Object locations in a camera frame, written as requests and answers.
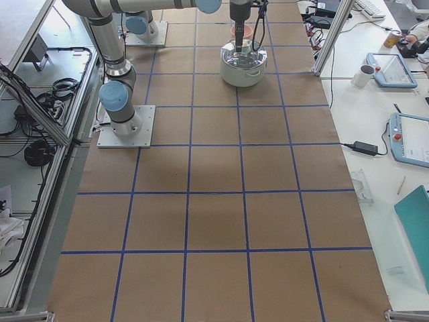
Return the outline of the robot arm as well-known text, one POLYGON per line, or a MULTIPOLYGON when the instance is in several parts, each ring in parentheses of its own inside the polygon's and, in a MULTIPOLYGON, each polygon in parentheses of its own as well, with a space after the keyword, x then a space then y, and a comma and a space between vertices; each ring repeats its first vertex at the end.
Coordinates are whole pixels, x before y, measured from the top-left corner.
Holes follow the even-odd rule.
POLYGON ((75 14, 84 18, 92 32, 96 47, 102 56, 108 83, 99 91, 99 99, 111 120, 113 132, 128 136, 141 129, 142 121, 132 104, 135 69, 126 59, 113 22, 113 13, 141 13, 159 9, 196 7, 201 12, 216 12, 221 1, 65 1, 75 14))
POLYGON ((125 14, 127 29, 139 39, 149 41, 158 35, 158 27, 151 11, 125 14))

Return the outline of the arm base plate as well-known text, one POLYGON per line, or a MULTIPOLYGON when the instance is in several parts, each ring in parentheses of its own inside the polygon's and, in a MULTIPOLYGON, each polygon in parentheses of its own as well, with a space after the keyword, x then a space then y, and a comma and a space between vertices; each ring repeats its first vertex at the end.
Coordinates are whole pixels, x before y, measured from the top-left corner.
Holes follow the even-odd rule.
POLYGON ((97 142, 98 148, 149 148, 156 114, 155 105, 134 105, 134 116, 126 123, 111 122, 106 113, 97 142))
POLYGON ((168 22, 132 20, 126 22, 127 46, 164 47, 166 45, 168 22))

